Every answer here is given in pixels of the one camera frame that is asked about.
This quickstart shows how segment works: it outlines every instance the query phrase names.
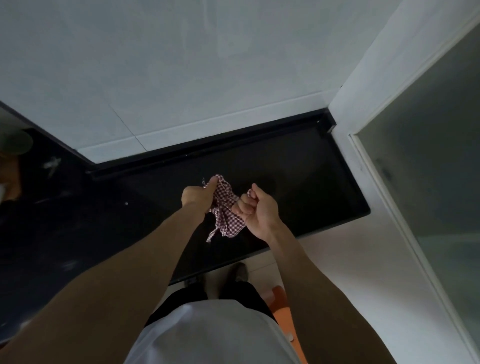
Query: leg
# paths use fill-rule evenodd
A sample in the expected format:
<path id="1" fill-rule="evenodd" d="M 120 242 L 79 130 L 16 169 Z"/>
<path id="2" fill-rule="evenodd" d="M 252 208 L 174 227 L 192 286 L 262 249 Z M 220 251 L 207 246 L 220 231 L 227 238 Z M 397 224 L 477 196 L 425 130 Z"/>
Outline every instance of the leg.
<path id="1" fill-rule="evenodd" d="M 243 263 L 240 264 L 233 267 L 233 270 L 229 275 L 229 279 L 227 279 L 225 286 L 220 292 L 219 299 L 238 301 L 246 308 L 251 308 L 252 310 L 259 311 L 269 316 L 276 322 L 272 311 L 270 311 L 265 301 L 260 297 L 255 287 L 252 286 L 249 282 L 246 282 L 245 280 L 239 280 L 237 272 L 239 270 L 246 271 L 245 265 Z"/>
<path id="2" fill-rule="evenodd" d="M 173 292 L 166 300 L 161 304 L 159 308 L 153 312 L 145 326 L 165 317 L 176 308 L 182 306 L 185 303 L 208 300 L 202 283 L 194 283 L 188 287 L 182 288 L 176 292 Z"/>

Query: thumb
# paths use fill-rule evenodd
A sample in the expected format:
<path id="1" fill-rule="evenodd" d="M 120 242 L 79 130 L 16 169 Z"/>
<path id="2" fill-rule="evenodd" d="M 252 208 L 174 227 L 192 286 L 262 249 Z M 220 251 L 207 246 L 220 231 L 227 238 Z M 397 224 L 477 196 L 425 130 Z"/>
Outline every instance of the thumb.
<path id="1" fill-rule="evenodd" d="M 260 187 L 258 187 L 256 183 L 252 184 L 252 190 L 255 191 L 259 200 L 262 200 L 265 197 L 269 196 L 269 194 L 262 190 Z"/>
<path id="2" fill-rule="evenodd" d="M 215 189 L 216 189 L 216 184 L 218 183 L 218 177 L 217 176 L 213 176 L 212 178 L 210 178 L 210 180 L 208 181 L 208 185 L 205 187 L 205 189 L 213 195 L 213 192 L 215 192 Z"/>

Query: person's left hand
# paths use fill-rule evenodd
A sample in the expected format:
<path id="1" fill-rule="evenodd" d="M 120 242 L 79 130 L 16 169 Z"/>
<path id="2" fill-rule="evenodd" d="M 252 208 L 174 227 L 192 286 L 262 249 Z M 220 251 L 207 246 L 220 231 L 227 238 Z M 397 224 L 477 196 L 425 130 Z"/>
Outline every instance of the person's left hand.
<path id="1" fill-rule="evenodd" d="M 193 204 L 206 214 L 212 205 L 213 192 L 215 192 L 217 182 L 218 178 L 213 176 L 205 188 L 200 186 L 185 187 L 181 195 L 182 206 Z"/>

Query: white shirt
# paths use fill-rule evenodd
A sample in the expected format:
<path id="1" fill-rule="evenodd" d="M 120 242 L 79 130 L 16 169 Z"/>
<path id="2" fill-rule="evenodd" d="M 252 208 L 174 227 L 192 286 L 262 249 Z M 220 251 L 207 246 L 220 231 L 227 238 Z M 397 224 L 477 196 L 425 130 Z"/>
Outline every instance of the white shirt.
<path id="1" fill-rule="evenodd" d="M 184 304 L 145 327 L 125 364 L 300 363 L 277 323 L 233 300 Z"/>

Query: finger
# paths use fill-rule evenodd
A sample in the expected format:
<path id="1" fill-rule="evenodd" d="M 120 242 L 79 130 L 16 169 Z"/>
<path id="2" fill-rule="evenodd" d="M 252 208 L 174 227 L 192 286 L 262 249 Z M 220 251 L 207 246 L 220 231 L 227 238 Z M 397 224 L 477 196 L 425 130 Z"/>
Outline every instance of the finger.
<path id="1" fill-rule="evenodd" d="M 242 200 L 238 200 L 238 201 L 237 201 L 237 205 L 238 205 L 238 207 L 240 207 L 240 210 L 241 210 L 244 214 L 250 215 L 250 214 L 253 214 L 254 211 L 255 211 L 255 209 L 254 209 L 252 206 L 244 203 Z"/>
<path id="2" fill-rule="evenodd" d="M 258 187 L 256 183 L 252 184 L 252 190 L 255 192 L 259 200 L 269 196 L 269 194 Z"/>
<path id="3" fill-rule="evenodd" d="M 251 198 L 257 198 L 257 194 L 252 189 L 249 189 L 247 194 L 249 194 Z"/>
<path id="4" fill-rule="evenodd" d="M 240 197 L 240 200 L 242 200 L 244 203 L 246 203 L 247 205 L 250 205 L 250 206 L 253 206 L 253 207 L 256 207 L 257 206 L 257 202 L 251 198 L 251 197 L 248 197 L 247 194 L 243 194 L 241 197 Z"/>
<path id="5" fill-rule="evenodd" d="M 212 178 L 210 178 L 210 180 L 208 181 L 208 185 L 205 187 L 205 189 L 213 194 L 213 192 L 215 192 L 215 189 L 216 189 L 216 184 L 218 183 L 218 177 L 217 176 L 213 176 Z"/>
<path id="6" fill-rule="evenodd" d="M 247 219 L 247 217 L 249 216 L 249 215 L 247 215 L 247 214 L 244 214 L 244 213 L 240 210 L 240 207 L 239 207 L 237 204 L 233 205 L 232 208 L 231 208 L 231 210 L 232 210 L 232 212 L 233 212 L 235 215 L 238 215 L 239 217 L 241 217 L 243 221 L 245 221 L 245 220 Z"/>

